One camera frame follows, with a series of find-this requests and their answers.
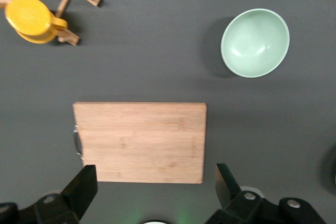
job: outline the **gray tabletop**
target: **gray tabletop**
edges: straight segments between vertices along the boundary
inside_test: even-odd
[[[60,0],[41,0],[55,10]],[[238,14],[267,8],[286,21],[289,51],[270,74],[232,74],[219,49]],[[335,0],[71,0],[79,46],[20,38],[0,22],[0,202],[27,207],[81,170],[76,101],[205,102],[204,181],[99,183],[82,223],[204,223],[220,207],[215,164],[273,203],[299,197],[336,214]]]

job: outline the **light green bowl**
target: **light green bowl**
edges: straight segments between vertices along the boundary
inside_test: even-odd
[[[238,15],[225,29],[221,52],[226,66],[242,77],[273,71],[289,47],[289,30],[277,13],[252,9]]]

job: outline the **wooden cutting board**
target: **wooden cutting board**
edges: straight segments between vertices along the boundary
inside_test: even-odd
[[[191,183],[203,179],[206,104],[77,102],[84,165],[98,181]]]

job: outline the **black object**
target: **black object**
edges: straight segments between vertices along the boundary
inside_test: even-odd
[[[0,204],[0,224],[78,224],[98,190],[96,166],[85,166],[60,194],[49,194],[22,210]]]
[[[216,192],[222,209],[206,224],[326,224],[302,199],[283,198],[277,206],[252,191],[242,191],[225,164],[216,166]]]

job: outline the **bowl rim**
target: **bowl rim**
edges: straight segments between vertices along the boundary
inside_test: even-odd
[[[234,68],[232,68],[228,63],[227,63],[227,60],[226,60],[226,57],[224,55],[224,40],[225,40],[225,37],[226,37],[226,34],[227,34],[227,31],[230,29],[231,25],[240,17],[242,17],[243,15],[247,14],[247,13],[250,13],[250,12],[255,12],[255,11],[263,11],[263,12],[268,12],[268,13],[272,13],[273,15],[275,15],[283,24],[285,30],[286,30],[286,34],[287,34],[287,44],[286,44],[286,50],[284,52],[284,54],[280,57],[279,59],[279,62],[273,67],[271,68],[270,70],[268,70],[267,72],[265,73],[262,73],[262,74],[258,74],[258,75],[247,75],[247,74],[242,74],[242,73],[239,73],[238,71],[236,71]],[[246,77],[246,78],[256,78],[256,77],[261,77],[261,76],[264,76],[270,72],[272,72],[274,69],[276,69],[281,63],[282,61],[284,60],[287,52],[288,52],[288,48],[289,48],[289,43],[290,43],[290,35],[289,35],[289,29],[288,29],[288,26],[285,22],[285,20],[279,15],[277,14],[276,12],[272,11],[272,10],[269,10],[269,9],[264,9],[264,8],[255,8],[255,9],[251,9],[251,10],[247,10],[241,14],[239,14],[238,16],[236,16],[229,24],[228,26],[225,28],[225,31],[223,33],[223,36],[222,36],[222,39],[220,41],[221,43],[221,54],[222,54],[222,59],[225,63],[225,65],[228,67],[228,69],[230,71],[232,71],[233,73],[235,73],[236,75],[238,76],[241,76],[241,77]]]

